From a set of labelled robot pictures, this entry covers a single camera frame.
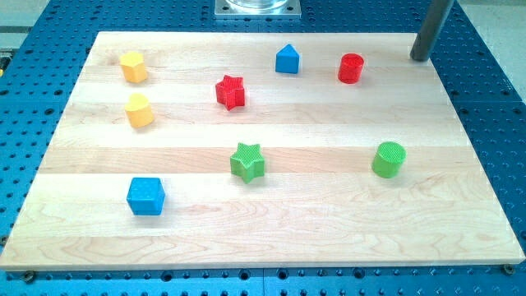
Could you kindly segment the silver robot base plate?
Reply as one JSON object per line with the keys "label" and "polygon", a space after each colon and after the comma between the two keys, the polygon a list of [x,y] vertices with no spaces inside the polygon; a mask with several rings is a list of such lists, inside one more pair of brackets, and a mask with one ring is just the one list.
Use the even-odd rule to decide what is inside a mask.
{"label": "silver robot base plate", "polygon": [[298,19],[302,15],[300,0],[214,0],[215,18]]}

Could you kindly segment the grey cylindrical robot arm rod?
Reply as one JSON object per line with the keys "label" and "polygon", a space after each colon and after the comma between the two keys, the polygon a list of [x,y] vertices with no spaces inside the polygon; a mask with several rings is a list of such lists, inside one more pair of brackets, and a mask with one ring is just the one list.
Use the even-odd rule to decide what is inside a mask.
{"label": "grey cylindrical robot arm rod", "polygon": [[454,0],[431,1],[410,51],[412,60],[426,62],[430,58],[453,4]]}

